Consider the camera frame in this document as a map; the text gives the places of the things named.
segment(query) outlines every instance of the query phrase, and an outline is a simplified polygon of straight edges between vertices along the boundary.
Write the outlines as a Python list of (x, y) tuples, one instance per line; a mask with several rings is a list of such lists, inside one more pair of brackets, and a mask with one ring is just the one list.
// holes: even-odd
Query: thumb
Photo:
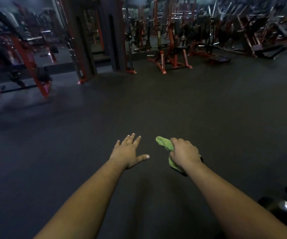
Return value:
[(170, 152), (170, 157), (171, 157), (171, 158), (174, 157), (174, 152), (173, 152), (173, 151)]
[(137, 157), (137, 161), (138, 162), (142, 162), (142, 161), (144, 161), (144, 160), (146, 160), (148, 158), (150, 158), (150, 156), (148, 154), (143, 154), (143, 155), (140, 155), (140, 156)]

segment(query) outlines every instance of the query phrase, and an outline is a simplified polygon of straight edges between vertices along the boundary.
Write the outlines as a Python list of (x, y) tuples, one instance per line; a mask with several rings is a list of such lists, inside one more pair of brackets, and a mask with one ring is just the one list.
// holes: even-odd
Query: gym floor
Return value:
[(149, 61), (136, 75), (101, 73), (76, 85), (53, 76), (38, 89), (0, 96), (0, 238), (32, 238), (78, 187), (135, 132), (138, 154), (98, 238), (214, 238), (218, 222), (189, 178), (170, 169), (156, 136), (181, 137), (205, 164), (254, 200), (281, 197), (287, 185), (287, 51), (276, 60), (229, 54), (211, 66), (162, 75)]

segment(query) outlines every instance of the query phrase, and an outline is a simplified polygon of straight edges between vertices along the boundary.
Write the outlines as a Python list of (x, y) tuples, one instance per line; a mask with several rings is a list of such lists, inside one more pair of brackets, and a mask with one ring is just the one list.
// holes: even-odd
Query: hand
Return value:
[(184, 169), (185, 166), (188, 166), (191, 163), (202, 163), (199, 150), (189, 141), (185, 141), (182, 138), (171, 138), (170, 140), (174, 147), (174, 152), (171, 151), (170, 156), (177, 165)]
[(133, 142), (134, 136), (134, 133), (131, 136), (126, 136), (121, 144), (118, 140), (109, 158), (121, 162), (125, 166), (125, 169), (130, 169), (143, 160), (150, 158), (147, 154), (136, 156), (136, 149), (141, 140), (141, 136), (138, 136)]

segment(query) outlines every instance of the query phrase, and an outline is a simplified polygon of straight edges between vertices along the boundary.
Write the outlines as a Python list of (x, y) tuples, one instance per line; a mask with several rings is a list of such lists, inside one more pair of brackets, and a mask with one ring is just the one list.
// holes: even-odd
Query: forearm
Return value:
[(35, 239), (95, 238), (123, 170), (117, 161), (107, 161), (64, 203)]
[(229, 238), (286, 238), (287, 227), (204, 164), (184, 168)]

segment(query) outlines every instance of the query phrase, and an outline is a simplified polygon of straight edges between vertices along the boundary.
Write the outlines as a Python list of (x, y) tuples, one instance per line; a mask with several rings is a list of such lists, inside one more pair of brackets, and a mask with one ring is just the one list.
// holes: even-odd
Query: microfiber cloth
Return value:
[[(169, 139), (163, 138), (163, 137), (156, 137), (156, 141), (160, 146), (165, 147), (168, 151), (174, 151), (173, 144)], [(187, 176), (186, 172), (178, 166), (172, 158), (169, 156), (169, 165), (172, 169), (177, 171), (178, 173), (182, 174), (183, 176)]]

